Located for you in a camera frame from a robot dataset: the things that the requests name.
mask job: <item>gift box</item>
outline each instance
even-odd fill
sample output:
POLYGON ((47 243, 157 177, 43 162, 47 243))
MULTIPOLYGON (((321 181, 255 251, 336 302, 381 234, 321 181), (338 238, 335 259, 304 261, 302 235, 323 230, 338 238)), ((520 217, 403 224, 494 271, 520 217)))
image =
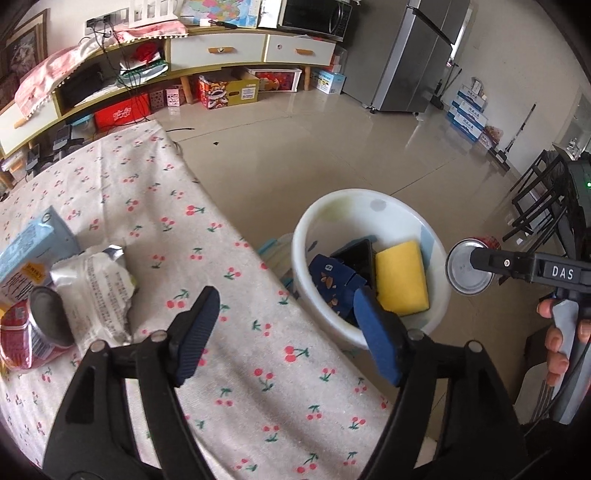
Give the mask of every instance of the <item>gift box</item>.
POLYGON ((181 106, 186 102, 187 99, 185 97, 182 85, 174 85, 166 89, 166 105, 181 106))

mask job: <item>drawer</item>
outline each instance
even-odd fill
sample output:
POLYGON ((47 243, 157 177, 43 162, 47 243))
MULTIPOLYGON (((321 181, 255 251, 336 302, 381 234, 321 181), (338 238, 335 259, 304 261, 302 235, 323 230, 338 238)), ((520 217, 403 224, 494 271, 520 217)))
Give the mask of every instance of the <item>drawer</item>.
POLYGON ((265 34, 212 33, 170 41, 171 70, 225 63, 260 63, 265 34))
POLYGON ((14 128, 14 124, 22 119, 21 111, 16 103, 0 115, 0 145, 4 154, 8 156, 24 142, 36 136, 57 120, 57 111, 53 97, 37 110, 27 123, 14 128))
POLYGON ((330 65, 335 44, 311 38, 269 35, 264 60, 269 63, 330 65))

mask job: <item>power socket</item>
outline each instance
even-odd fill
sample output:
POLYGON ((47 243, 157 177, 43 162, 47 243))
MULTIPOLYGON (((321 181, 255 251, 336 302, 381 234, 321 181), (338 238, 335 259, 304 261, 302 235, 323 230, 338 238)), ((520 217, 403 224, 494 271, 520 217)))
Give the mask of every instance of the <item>power socket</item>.
POLYGON ((128 16, 129 8, 123 8, 105 15, 100 15, 99 17, 90 18, 86 20, 84 35, 85 37, 92 37, 94 32, 97 32, 111 36, 111 25, 115 26, 122 23, 127 23, 128 16))

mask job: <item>drawer handle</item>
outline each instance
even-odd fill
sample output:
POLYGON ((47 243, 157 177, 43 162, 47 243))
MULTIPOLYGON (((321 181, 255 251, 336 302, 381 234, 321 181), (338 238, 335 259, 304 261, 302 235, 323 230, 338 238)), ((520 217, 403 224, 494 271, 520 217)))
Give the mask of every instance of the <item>drawer handle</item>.
POLYGON ((297 48, 295 50, 295 52, 298 55, 306 55, 308 57, 313 56, 314 55, 314 50, 306 50, 305 48, 297 48))
POLYGON ((236 51, 234 47, 214 47, 208 48, 209 53, 233 53, 236 51))

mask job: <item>yellow sponge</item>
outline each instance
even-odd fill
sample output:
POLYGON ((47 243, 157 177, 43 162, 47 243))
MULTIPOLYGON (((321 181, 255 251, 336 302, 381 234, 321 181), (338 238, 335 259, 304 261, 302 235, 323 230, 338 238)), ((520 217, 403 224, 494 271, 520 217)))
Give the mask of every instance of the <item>yellow sponge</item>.
POLYGON ((376 254, 375 275, 378 301, 384 310, 403 316, 429 308, 427 280, 417 241, 376 254))

